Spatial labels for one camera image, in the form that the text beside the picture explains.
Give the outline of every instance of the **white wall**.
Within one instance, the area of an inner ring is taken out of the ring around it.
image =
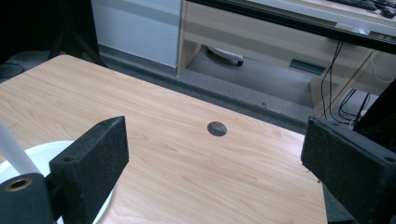
[[[98,44],[177,67],[181,0],[92,0]]]

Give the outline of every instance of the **light wood tabletop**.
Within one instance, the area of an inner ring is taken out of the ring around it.
[[[0,118],[24,148],[116,116],[130,161],[103,223],[327,223],[303,135],[70,56],[0,84]]]

